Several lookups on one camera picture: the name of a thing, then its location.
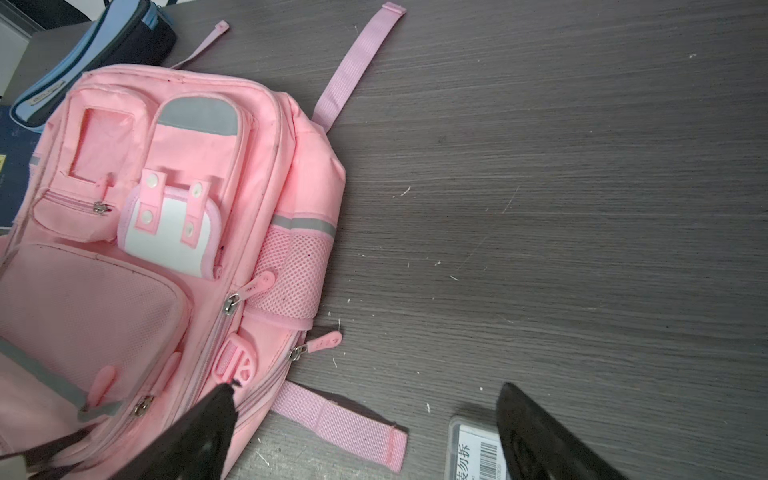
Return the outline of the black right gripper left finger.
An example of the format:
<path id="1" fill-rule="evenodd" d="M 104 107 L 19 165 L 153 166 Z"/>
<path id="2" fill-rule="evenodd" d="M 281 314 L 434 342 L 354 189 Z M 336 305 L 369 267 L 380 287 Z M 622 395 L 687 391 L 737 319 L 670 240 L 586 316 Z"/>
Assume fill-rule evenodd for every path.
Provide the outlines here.
<path id="1" fill-rule="evenodd" d="M 211 390 L 114 479 L 219 479 L 238 419 L 238 381 Z"/>

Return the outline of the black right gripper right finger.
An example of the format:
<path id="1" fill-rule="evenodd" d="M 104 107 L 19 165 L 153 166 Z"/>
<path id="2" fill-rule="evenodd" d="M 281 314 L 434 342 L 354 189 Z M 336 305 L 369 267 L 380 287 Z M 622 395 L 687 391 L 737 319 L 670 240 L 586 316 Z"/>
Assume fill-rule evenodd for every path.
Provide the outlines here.
<path id="1" fill-rule="evenodd" d="M 627 478 L 511 382 L 501 387 L 495 416 L 514 479 Z"/>

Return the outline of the pink student backpack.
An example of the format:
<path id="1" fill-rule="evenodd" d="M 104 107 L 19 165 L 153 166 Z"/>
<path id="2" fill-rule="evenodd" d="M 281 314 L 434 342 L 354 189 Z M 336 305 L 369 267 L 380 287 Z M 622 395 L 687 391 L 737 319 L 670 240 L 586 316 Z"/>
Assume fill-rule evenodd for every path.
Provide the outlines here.
<path id="1" fill-rule="evenodd" d="M 346 183 L 327 134 L 404 9 L 385 3 L 312 113 L 183 63 L 89 71 L 49 117 L 1 240 L 1 475 L 114 479 L 238 381 L 225 477 L 267 414 L 400 471 L 407 433 L 290 382 Z"/>

